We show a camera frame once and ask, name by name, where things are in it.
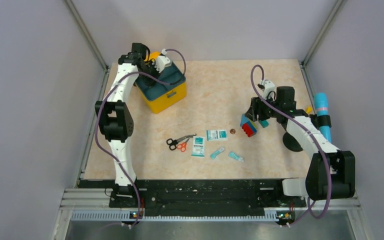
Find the teal divided plastic tray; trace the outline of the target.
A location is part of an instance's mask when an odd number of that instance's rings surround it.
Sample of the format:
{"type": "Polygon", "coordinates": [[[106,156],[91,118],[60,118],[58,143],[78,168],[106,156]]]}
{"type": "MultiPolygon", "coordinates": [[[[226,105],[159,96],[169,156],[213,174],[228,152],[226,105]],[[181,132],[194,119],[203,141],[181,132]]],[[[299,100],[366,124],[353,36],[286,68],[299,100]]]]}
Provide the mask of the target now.
{"type": "Polygon", "coordinates": [[[165,68],[158,78],[161,82],[168,84],[175,83],[174,85],[164,85],[159,82],[155,82],[149,79],[146,76],[140,75],[136,80],[135,84],[141,93],[144,95],[145,99],[152,102],[157,98],[168,94],[169,98],[173,95],[169,93],[173,91],[176,87],[184,84],[186,82],[186,77],[183,75],[181,70],[172,63],[171,66],[165,68]]]}

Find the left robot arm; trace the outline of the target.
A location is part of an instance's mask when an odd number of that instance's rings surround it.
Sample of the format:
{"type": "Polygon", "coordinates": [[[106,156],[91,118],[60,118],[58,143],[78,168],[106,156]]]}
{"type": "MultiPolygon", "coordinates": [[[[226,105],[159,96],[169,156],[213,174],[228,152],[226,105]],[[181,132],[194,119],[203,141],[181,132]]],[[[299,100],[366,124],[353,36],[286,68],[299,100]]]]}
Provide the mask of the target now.
{"type": "Polygon", "coordinates": [[[102,134],[108,141],[106,150],[98,140],[97,146],[114,160],[114,194],[129,207],[140,202],[140,193],[135,185],[136,174],[130,153],[130,137],[134,130],[133,117],[127,106],[131,90],[139,77],[145,77],[150,84],[158,82],[160,73],[148,57],[151,51],[143,43],[134,42],[131,51],[118,59],[117,75],[108,94],[95,104],[95,138],[102,134]]]}

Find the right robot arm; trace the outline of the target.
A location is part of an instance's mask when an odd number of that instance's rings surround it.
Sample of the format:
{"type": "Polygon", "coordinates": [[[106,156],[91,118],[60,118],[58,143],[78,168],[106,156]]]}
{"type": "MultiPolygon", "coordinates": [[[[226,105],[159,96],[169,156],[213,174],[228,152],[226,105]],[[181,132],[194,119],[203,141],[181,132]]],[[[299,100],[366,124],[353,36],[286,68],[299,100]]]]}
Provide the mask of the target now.
{"type": "Polygon", "coordinates": [[[294,197],[312,200],[346,199],[355,195],[355,155],[340,150],[316,126],[317,115],[296,107],[291,86],[257,86],[262,96],[253,97],[245,116],[253,122],[270,118],[284,128],[283,144],[291,151],[304,151],[310,158],[306,177],[285,178],[282,187],[273,192],[279,206],[287,206],[294,197]]]}

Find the yellow medicine box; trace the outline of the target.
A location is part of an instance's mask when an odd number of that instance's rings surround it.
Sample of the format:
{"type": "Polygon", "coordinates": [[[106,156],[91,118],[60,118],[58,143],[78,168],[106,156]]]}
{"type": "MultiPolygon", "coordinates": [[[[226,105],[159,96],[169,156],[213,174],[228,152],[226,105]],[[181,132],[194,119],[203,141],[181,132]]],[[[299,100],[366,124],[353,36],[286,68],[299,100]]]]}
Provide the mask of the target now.
{"type": "MultiPolygon", "coordinates": [[[[176,83],[167,83],[166,85],[175,85],[176,83]]],[[[154,101],[148,101],[145,99],[145,96],[142,94],[142,92],[139,90],[142,99],[145,101],[147,106],[150,108],[150,110],[154,114],[158,114],[162,112],[163,110],[169,108],[170,106],[174,105],[175,103],[179,102],[183,98],[187,96],[187,84],[186,79],[185,83],[182,85],[175,87],[174,90],[170,91],[169,93],[172,94],[171,97],[169,97],[169,94],[165,94],[159,98],[157,98],[154,101]]]]}

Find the small teal block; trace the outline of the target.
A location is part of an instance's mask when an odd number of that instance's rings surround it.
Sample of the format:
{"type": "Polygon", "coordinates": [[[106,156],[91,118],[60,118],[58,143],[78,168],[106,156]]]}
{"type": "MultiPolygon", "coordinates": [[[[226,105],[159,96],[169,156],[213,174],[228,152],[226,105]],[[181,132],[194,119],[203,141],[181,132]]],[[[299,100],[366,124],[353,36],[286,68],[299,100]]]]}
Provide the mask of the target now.
{"type": "Polygon", "coordinates": [[[267,128],[269,126],[269,122],[267,120],[259,120],[258,123],[263,127],[267,128]]]}

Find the toy brick block assembly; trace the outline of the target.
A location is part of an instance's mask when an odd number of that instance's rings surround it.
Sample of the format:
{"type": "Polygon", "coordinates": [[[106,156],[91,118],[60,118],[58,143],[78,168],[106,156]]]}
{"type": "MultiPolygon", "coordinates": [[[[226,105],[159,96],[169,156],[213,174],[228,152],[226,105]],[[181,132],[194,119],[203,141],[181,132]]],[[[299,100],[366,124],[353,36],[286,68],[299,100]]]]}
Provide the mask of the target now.
{"type": "Polygon", "coordinates": [[[251,119],[246,117],[245,114],[241,115],[239,125],[248,138],[256,135],[258,132],[255,123],[251,119]]]}

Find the black round stand base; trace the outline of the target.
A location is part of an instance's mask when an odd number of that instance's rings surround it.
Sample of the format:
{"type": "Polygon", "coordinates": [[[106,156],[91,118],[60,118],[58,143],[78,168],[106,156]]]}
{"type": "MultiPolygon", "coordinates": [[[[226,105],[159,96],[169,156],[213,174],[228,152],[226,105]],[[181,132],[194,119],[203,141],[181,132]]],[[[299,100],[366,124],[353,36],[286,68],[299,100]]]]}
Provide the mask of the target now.
{"type": "Polygon", "coordinates": [[[303,151],[303,148],[298,143],[298,141],[290,135],[288,132],[285,132],[282,137],[283,145],[292,152],[301,152],[303,151]]]}

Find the yellow object at edge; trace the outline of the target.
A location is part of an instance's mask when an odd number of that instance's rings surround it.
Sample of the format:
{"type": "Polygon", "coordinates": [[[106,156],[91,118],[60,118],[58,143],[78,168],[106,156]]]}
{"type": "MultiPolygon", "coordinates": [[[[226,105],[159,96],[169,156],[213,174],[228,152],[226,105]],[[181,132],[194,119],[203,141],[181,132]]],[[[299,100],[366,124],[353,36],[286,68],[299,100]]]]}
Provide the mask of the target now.
{"type": "Polygon", "coordinates": [[[307,106],[306,109],[305,109],[305,112],[306,112],[308,115],[312,114],[312,112],[313,112],[313,108],[312,108],[312,106],[307,106]]]}

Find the gauze packet teal white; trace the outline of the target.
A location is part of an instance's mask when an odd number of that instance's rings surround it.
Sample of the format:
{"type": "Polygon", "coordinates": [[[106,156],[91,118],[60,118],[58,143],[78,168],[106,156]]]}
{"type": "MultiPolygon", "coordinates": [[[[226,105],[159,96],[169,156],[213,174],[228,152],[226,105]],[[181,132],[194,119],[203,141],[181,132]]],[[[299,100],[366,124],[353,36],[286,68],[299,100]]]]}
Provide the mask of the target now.
{"type": "Polygon", "coordinates": [[[201,136],[194,136],[192,140],[192,157],[203,158],[205,156],[206,138],[201,136]]]}
{"type": "Polygon", "coordinates": [[[206,140],[207,141],[227,141],[228,140],[227,131],[224,129],[207,130],[206,140]]]}

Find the blue cylinder tool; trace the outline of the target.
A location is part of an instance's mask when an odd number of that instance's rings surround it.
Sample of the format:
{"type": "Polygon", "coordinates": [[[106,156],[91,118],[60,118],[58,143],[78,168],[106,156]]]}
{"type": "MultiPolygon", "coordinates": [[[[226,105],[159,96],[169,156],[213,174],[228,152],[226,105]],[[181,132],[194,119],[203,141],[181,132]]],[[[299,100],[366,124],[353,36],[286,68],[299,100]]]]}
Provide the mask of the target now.
{"type": "Polygon", "coordinates": [[[317,93],[314,96],[314,107],[316,113],[316,124],[318,130],[326,138],[328,142],[332,142],[331,135],[331,117],[328,112],[328,98],[327,95],[323,92],[317,93]]]}

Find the teal bandage roll packet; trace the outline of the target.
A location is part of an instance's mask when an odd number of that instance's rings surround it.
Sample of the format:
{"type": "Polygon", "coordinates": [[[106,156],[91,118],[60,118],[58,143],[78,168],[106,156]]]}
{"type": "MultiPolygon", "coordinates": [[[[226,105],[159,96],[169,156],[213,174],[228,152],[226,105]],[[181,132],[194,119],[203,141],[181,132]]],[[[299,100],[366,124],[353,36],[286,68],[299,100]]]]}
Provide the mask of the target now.
{"type": "Polygon", "coordinates": [[[225,150],[226,149],[223,146],[219,147],[217,150],[215,150],[213,153],[210,154],[210,158],[212,160],[215,160],[217,156],[223,153],[225,150]]]}

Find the black handled scissors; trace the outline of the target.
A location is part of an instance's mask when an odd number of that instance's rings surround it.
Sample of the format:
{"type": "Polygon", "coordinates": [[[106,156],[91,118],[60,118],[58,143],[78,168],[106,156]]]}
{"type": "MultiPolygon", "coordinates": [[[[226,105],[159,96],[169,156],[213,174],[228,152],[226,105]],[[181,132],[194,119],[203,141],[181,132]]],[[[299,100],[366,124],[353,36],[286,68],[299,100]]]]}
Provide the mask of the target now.
{"type": "Polygon", "coordinates": [[[172,139],[172,138],[168,138],[166,140],[166,144],[168,145],[169,149],[171,151],[175,151],[177,150],[177,145],[179,143],[182,143],[184,142],[187,138],[193,138],[194,136],[196,136],[196,134],[190,134],[190,135],[185,135],[185,136],[182,136],[180,138],[177,138],[177,139],[172,139]]]}

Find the orange handled small scissors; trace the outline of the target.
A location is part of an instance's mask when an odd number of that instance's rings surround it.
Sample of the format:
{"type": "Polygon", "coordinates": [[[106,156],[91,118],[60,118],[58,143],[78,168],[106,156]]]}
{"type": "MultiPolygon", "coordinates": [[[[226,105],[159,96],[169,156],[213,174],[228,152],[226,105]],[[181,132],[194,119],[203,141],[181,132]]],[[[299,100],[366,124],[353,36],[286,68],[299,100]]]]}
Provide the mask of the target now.
{"type": "Polygon", "coordinates": [[[187,144],[188,144],[188,141],[190,140],[190,138],[187,138],[185,141],[179,143],[176,148],[178,150],[180,150],[182,153],[184,153],[187,149],[187,144]]]}

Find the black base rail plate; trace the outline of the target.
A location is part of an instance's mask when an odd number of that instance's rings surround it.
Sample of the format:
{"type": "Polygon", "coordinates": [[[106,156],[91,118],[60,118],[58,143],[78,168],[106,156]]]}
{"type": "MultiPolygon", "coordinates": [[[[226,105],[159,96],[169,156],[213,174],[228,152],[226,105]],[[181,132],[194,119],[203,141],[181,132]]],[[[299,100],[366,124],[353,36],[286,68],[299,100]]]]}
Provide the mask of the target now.
{"type": "Polygon", "coordinates": [[[144,209],[146,217],[263,216],[265,208],[306,207],[284,194],[281,179],[136,180],[134,188],[113,180],[81,180],[81,189],[107,189],[109,207],[144,209]]]}

